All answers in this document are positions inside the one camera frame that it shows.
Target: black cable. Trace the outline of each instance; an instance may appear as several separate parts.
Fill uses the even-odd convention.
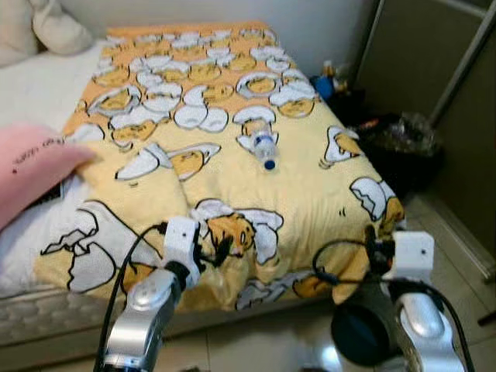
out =
[[[314,255],[312,259],[312,269],[315,272],[315,276],[320,279],[321,281],[325,281],[327,283],[330,283],[331,285],[338,285],[338,284],[377,284],[377,283],[395,283],[395,284],[414,284],[418,287],[424,288],[427,290],[427,292],[431,292],[431,295],[435,295],[438,298],[441,299],[443,304],[448,308],[449,313],[451,314],[451,317],[453,318],[453,321],[455,322],[456,326],[456,331],[458,332],[458,336],[460,338],[460,345],[462,348],[463,352],[463,358],[465,359],[465,363],[467,364],[467,370],[468,372],[475,372],[474,368],[474,362],[472,361],[472,357],[470,356],[470,351],[468,348],[468,343],[467,343],[467,338],[465,337],[465,332],[463,331],[462,327],[462,322],[460,321],[460,318],[458,317],[458,314],[456,313],[455,308],[453,305],[451,305],[451,302],[446,298],[444,294],[442,294],[440,291],[435,289],[433,286],[424,283],[423,281],[411,281],[406,278],[395,278],[395,279],[383,279],[382,277],[379,278],[372,278],[372,279],[367,279],[364,281],[360,280],[354,280],[354,279],[339,279],[336,275],[334,274],[329,274],[324,271],[324,268],[318,268],[317,267],[317,259],[320,257],[322,252],[329,248],[330,246],[334,246],[336,244],[340,243],[350,243],[350,244],[356,244],[360,246],[367,246],[366,243],[360,242],[358,240],[351,240],[351,239],[337,239],[333,240],[326,245],[322,246]]]
[[[124,274],[126,273],[126,267],[131,261],[131,256],[133,255],[135,248],[138,246],[140,241],[144,239],[145,235],[150,231],[158,230],[160,233],[164,234],[166,229],[167,229],[166,222],[162,222],[161,224],[150,226],[136,238],[133,245],[131,246],[131,249],[129,249],[128,253],[126,254],[126,257],[124,258],[124,261],[122,262],[121,267],[119,269],[119,273],[117,274],[117,278],[115,279],[114,287],[112,289],[112,293],[110,294],[110,299],[108,300],[109,304],[107,305],[107,311],[105,312],[105,317],[103,319],[102,331],[100,333],[100,342],[98,344],[98,353],[96,356],[95,365],[93,366],[93,372],[100,372],[101,370],[103,370],[103,360],[105,357],[105,344],[107,342],[107,333],[109,330],[110,318],[112,317],[112,310],[114,308],[115,299],[117,298],[117,292],[119,291],[119,287],[122,285],[122,282],[124,281]]]
[[[229,255],[229,250],[231,249],[231,244],[233,243],[232,241],[232,236],[228,236],[227,238],[222,239],[219,246],[217,247],[217,250],[215,251],[214,258],[211,258],[204,254],[202,254],[200,258],[211,263],[213,267],[219,267],[224,263],[227,256]]]

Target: bottle cap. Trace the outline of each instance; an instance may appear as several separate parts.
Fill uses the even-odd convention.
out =
[[[265,169],[272,171],[276,167],[276,162],[273,160],[267,160],[265,163],[263,163],[263,166]]]

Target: pink pillow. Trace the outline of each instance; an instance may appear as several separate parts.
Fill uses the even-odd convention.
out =
[[[94,154],[45,126],[0,128],[0,230]]]

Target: bed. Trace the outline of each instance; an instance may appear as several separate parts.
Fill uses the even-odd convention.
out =
[[[367,225],[388,234],[403,218],[356,135],[261,22],[111,29],[79,56],[45,53],[0,71],[0,80],[11,88],[0,91],[0,124],[26,117],[29,107],[28,119],[63,130],[67,141],[98,155],[64,182],[60,203],[72,207],[72,217],[62,214],[64,226],[57,227],[60,206],[52,201],[0,235],[0,370],[94,352],[122,254],[109,247],[124,250],[157,220],[197,219],[206,253],[216,252],[220,236],[234,238],[221,267],[208,266],[200,285],[184,294],[169,330],[177,333],[328,294],[332,289],[309,270],[313,253],[332,239],[363,240]],[[251,134],[260,123],[277,144],[275,172],[253,155]],[[47,231],[46,241],[38,236],[43,242],[22,258],[13,250],[5,255],[12,237],[29,229]],[[121,299],[160,266],[162,239],[143,242]],[[362,278],[367,255],[344,247],[325,268]],[[353,290],[334,288],[334,301]],[[57,342],[74,348],[55,353]]]

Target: yellow comforter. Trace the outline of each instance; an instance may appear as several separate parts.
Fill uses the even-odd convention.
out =
[[[266,171],[251,134],[269,128],[279,158]],[[45,280],[108,297],[136,234],[175,215],[201,224],[204,254],[231,236],[219,268],[207,263],[181,310],[242,309],[331,288],[310,270],[315,251],[388,233],[403,210],[295,62],[261,22],[111,29],[98,69],[65,129],[98,159],[81,168],[91,197],[77,226],[36,262]],[[124,292],[160,266],[163,237],[133,255]],[[362,247],[325,256],[328,272],[362,278]],[[353,286],[333,288],[335,301]]]

